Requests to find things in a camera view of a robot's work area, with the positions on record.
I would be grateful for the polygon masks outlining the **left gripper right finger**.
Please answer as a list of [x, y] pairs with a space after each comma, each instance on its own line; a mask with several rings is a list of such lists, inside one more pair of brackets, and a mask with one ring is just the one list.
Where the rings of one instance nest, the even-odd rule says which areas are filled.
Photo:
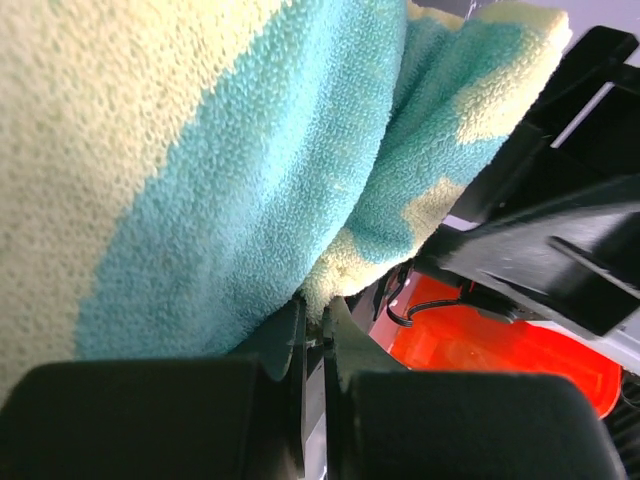
[[331, 479], [622, 479], [585, 396], [553, 375], [410, 370], [353, 321], [323, 314]]

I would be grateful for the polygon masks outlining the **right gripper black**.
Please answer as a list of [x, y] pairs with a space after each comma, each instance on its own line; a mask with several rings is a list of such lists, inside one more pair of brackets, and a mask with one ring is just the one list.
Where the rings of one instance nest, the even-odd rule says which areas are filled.
[[455, 103], [490, 54], [401, 91], [347, 226], [385, 265], [416, 256], [537, 315], [605, 335], [639, 306], [639, 70], [630, 33], [596, 26], [511, 134], [461, 142]]

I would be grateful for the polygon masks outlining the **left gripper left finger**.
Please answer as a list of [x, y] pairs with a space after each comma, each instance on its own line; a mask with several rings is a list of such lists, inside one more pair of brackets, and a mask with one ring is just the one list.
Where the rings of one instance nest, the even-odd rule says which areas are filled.
[[305, 306], [222, 357], [42, 365], [1, 410], [5, 479], [298, 479]]

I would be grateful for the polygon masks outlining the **teal and yellow towel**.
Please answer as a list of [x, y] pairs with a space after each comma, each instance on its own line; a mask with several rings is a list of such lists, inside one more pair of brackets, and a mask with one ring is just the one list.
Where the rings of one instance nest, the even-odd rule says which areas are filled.
[[535, 102], [568, 14], [499, 1], [5, 1], [1, 394], [224, 354], [413, 257]]

